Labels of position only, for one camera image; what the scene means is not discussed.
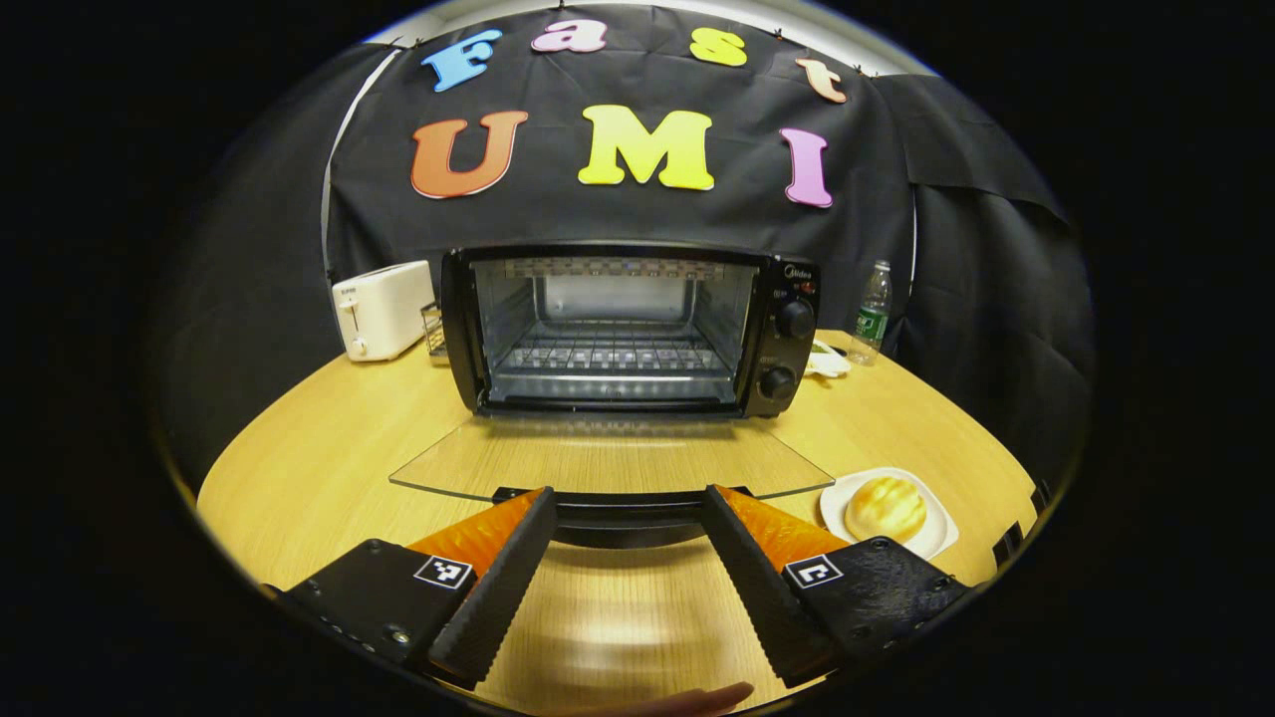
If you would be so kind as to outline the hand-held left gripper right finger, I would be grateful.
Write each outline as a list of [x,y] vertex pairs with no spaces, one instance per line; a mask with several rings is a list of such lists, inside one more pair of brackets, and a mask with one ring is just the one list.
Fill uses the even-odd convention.
[[892,538],[847,542],[731,487],[705,489],[703,526],[788,688],[884,662],[972,595]]

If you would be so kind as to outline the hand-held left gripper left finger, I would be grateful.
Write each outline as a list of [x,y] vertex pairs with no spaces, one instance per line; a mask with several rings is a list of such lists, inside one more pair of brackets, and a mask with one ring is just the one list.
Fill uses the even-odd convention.
[[368,538],[282,593],[284,606],[411,674],[486,680],[557,527],[551,487],[409,546]]

